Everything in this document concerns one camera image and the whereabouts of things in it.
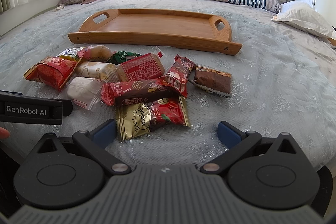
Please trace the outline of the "person's left hand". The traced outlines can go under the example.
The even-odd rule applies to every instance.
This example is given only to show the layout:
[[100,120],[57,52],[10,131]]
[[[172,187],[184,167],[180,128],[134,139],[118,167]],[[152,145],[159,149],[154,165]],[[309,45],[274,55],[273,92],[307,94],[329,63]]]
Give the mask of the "person's left hand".
[[10,137],[10,133],[7,129],[0,127],[0,139],[7,139]]

